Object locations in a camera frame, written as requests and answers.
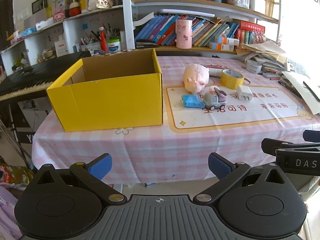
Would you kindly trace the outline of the large white charger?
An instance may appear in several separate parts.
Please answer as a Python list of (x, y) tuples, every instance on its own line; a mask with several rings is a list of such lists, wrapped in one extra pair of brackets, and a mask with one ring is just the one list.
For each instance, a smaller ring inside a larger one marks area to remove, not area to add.
[(244, 85), (238, 85), (236, 93), (238, 95), (238, 99), (242, 101), (251, 101), (253, 98), (253, 93), (250, 88)]

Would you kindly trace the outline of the grey toy truck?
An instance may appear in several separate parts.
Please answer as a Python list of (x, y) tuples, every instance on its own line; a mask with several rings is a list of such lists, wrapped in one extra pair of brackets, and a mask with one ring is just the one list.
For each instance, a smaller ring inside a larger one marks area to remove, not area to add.
[(227, 102), (227, 94), (216, 86), (210, 86), (203, 97), (204, 106), (211, 111), (219, 109), (223, 111)]

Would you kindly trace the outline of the yellow tape roll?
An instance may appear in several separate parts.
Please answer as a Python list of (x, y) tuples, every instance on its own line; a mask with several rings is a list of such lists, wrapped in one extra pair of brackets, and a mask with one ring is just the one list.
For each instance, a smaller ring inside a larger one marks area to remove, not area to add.
[(224, 69), (220, 77), (220, 83), (224, 87), (236, 90), (239, 85), (244, 83), (245, 77), (236, 70)]

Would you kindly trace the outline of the blue plastic packet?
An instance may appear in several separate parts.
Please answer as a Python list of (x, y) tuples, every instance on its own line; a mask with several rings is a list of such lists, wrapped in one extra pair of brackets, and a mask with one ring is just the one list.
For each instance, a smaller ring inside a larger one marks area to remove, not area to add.
[(184, 108), (204, 108), (205, 104), (198, 95), (181, 96)]

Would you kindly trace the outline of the pink plush pig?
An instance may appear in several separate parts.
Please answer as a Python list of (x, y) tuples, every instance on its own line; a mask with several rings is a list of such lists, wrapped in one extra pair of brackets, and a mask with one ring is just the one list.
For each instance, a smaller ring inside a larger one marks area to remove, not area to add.
[(185, 89), (191, 94), (200, 93), (209, 82), (209, 69), (200, 64), (188, 65), (184, 70), (182, 81)]

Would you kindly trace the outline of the white spray bottle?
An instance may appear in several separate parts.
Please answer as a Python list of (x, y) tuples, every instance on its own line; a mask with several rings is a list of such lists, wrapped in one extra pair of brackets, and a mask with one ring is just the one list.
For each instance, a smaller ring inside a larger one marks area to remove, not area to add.
[(220, 77), (222, 74), (222, 71), (224, 70), (223, 66), (220, 66), (220, 65), (210, 65), (210, 66), (206, 66), (206, 68), (209, 69), (209, 75), (215, 76), (215, 77)]

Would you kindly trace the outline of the pink checkered tablecloth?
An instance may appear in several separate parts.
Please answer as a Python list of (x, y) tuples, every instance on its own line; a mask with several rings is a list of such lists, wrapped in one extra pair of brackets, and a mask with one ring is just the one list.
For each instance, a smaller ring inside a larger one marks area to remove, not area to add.
[[(158, 61), (163, 74), (161, 126), (65, 132), (52, 112), (34, 135), (34, 165), (68, 168), (108, 153), (113, 166), (104, 180), (110, 184), (205, 180), (212, 177), (212, 152), (233, 163), (264, 165), (274, 160), (261, 150), (264, 138), (300, 143), (305, 130), (319, 129), (319, 115), (313, 115), (302, 99), (277, 81), (246, 71), (241, 61), (194, 56), (160, 56)], [(192, 63), (239, 71), (249, 81), (252, 101), (241, 101), (231, 91), (222, 111), (173, 103), (169, 96), (183, 88), (183, 71)]]

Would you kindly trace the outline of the stack of papers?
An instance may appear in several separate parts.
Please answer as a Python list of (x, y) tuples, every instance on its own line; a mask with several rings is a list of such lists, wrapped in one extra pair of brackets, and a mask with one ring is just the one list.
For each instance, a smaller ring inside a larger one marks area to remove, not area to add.
[(279, 83), (300, 96), (313, 115), (319, 113), (319, 79), (289, 59), (274, 42), (241, 43), (235, 51), (244, 57), (244, 61), (252, 60), (260, 64), (262, 73), (279, 76)]

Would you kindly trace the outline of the yellow cardboard box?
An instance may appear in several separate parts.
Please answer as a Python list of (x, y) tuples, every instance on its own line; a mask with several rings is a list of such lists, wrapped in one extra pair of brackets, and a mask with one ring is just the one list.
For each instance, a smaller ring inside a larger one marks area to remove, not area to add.
[(46, 92), (66, 132), (163, 124), (162, 72), (154, 49), (82, 58)]

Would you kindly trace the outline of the black electronic keyboard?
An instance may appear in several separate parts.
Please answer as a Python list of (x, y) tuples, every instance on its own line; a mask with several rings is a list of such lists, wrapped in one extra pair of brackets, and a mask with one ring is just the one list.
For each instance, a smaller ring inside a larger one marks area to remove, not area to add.
[(78, 60), (90, 57), (88, 51), (43, 61), (16, 71), (1, 82), (1, 101), (23, 98), (46, 89)]

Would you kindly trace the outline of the white jar green lid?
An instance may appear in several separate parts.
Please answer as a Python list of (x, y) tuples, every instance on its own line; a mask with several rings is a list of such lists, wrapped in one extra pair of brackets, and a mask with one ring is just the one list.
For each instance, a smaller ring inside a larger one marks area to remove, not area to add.
[(109, 53), (116, 53), (121, 51), (121, 41), (119, 38), (107, 40), (107, 51)]

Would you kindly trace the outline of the pink cylinder cup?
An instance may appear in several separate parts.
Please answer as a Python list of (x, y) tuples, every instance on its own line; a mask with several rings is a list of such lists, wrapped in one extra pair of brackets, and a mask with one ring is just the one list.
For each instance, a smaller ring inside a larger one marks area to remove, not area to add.
[(176, 20), (176, 47), (179, 49), (192, 48), (192, 21)]

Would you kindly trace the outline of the white bookshelf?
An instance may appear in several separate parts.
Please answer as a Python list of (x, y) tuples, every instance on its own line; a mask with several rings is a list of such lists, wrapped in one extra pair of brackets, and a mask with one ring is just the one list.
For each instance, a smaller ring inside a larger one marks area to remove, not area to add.
[(277, 18), (226, 3), (204, 0), (133, 0), (128, 4), (127, 1), (123, 0), (121, 5), (114, 5), (110, 9), (98, 9), (59, 21), (1, 51), (3, 66), (7, 74), (12, 73), (11, 68), (23, 50), (27, 50), (29, 63), (36, 64), (42, 50), (52, 46), (56, 40), (54, 37), (47, 37), (48, 31), (57, 28), (64, 29), (66, 46), (69, 53), (73, 53), (74, 46), (80, 42), (81, 35), (90, 34), (101, 25), (108, 24), (119, 25), (120, 29), (125, 31), (125, 35), (128, 36), (125, 48), (132, 49), (135, 30), (133, 22), (151, 12), (160, 14), (172, 10), (197, 11), (201, 14), (213, 14), (217, 18), (236, 18), (260, 25), (268, 22), (276, 27), (279, 25)]

